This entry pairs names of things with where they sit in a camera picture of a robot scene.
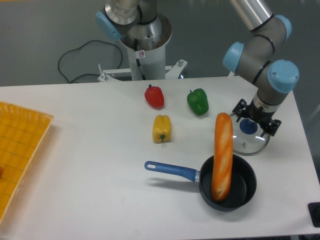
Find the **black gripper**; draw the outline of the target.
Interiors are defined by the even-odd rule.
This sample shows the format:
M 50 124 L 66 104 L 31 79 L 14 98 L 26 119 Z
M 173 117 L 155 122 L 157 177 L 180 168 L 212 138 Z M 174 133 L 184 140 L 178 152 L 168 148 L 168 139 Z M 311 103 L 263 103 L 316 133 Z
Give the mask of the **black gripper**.
M 264 135 L 273 137 L 282 123 L 278 119 L 272 119 L 273 112 L 265 112 L 262 106 L 256 107 L 253 103 L 248 105 L 244 99 L 241 99 L 237 103 L 232 113 L 236 115 L 236 122 L 239 122 L 242 118 L 250 118 L 258 123 L 262 129 L 261 137 Z

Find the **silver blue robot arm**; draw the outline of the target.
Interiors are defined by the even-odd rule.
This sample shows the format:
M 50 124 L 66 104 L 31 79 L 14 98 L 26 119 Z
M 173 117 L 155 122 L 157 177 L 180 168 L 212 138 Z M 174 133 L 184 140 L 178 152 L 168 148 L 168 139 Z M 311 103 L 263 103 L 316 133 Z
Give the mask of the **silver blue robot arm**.
M 292 25 L 286 17 L 273 14 L 263 0 L 233 0 L 231 4 L 252 39 L 245 44 L 235 42 L 225 53 L 223 65 L 257 87 L 251 103 L 241 100 L 233 112 L 273 136 L 281 124 L 273 114 L 300 76 L 291 61 L 270 61 L 291 35 Z M 127 48 L 133 80 L 165 78 L 165 46 L 172 29 L 168 19 L 158 13 L 155 0 L 108 0 L 95 19 L 110 39 L 120 40 Z

